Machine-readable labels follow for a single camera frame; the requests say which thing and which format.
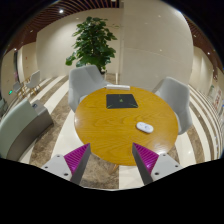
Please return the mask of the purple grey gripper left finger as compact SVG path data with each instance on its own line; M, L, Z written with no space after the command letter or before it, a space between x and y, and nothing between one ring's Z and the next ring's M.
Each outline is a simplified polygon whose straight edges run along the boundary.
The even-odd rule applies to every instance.
M90 154L90 144L85 144L66 155L56 154L42 169L79 185Z

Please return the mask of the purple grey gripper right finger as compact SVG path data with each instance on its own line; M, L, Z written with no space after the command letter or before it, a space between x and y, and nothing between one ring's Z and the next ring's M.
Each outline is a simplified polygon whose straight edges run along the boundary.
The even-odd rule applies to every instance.
M182 169L167 153L157 154L137 143L132 145L132 154L145 185Z

